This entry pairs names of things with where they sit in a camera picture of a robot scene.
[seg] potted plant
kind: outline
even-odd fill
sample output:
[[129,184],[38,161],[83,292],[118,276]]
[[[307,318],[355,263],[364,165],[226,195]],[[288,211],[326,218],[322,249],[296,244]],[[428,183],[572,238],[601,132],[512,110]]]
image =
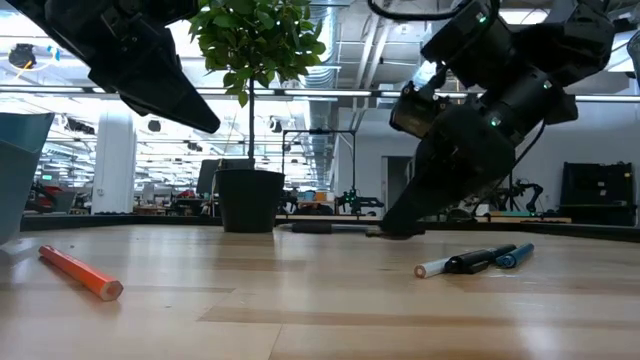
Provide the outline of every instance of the potted plant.
[[265,88],[308,75],[321,63],[326,46],[318,41],[322,23],[313,24],[309,0],[200,0],[201,12],[191,19],[189,33],[197,39],[211,73],[226,71],[224,87],[249,104],[250,169],[220,170],[216,183],[226,231],[266,232],[273,229],[284,174],[253,169],[255,151],[255,81]]

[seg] marker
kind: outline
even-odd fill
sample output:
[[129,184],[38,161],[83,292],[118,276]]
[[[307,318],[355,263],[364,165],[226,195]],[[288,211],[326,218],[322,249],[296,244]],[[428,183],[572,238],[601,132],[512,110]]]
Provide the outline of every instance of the marker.
[[445,264],[445,272],[451,274],[477,274],[486,270],[489,264],[504,254],[516,249],[513,244],[499,248],[484,249],[454,256]]
[[449,258],[430,261],[428,263],[417,265],[413,269],[413,273],[417,278],[426,279],[432,276],[440,275],[444,272],[444,266]]
[[520,266],[520,264],[522,264],[525,260],[527,260],[529,256],[531,256],[531,254],[533,254],[534,248],[535,247],[531,243],[523,245],[516,250],[513,250],[510,253],[497,258],[496,264],[505,269],[516,268]]

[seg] wood grain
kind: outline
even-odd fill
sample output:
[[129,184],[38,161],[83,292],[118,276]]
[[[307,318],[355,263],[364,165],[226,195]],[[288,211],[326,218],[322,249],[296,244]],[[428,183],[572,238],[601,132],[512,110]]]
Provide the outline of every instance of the wood grain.
[[[426,261],[532,242],[522,267],[416,279]],[[102,303],[37,258],[119,278]],[[639,359],[640,245],[521,233],[224,234],[124,226],[0,248],[0,359]]]

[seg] white column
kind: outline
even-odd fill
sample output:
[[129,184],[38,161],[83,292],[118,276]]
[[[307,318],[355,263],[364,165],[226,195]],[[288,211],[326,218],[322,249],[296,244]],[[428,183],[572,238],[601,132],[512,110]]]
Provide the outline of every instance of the white column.
[[136,169],[134,114],[120,101],[103,101],[93,181],[92,214],[130,213]]
[[333,191],[336,196],[342,196],[342,193],[351,190],[353,185],[353,158],[350,148],[353,138],[348,134],[344,138],[349,141],[349,144],[344,139],[337,138],[333,157],[335,169]]

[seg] tree trunk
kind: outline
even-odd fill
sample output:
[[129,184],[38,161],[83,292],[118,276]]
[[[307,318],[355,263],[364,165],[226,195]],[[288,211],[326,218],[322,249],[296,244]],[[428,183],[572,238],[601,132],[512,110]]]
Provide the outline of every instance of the tree trunk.
[[256,97],[255,97],[255,86],[254,86],[255,77],[252,76],[249,79],[249,162],[251,163],[251,167],[255,168],[255,140],[256,140],[256,129],[255,129],[255,111],[256,111]]

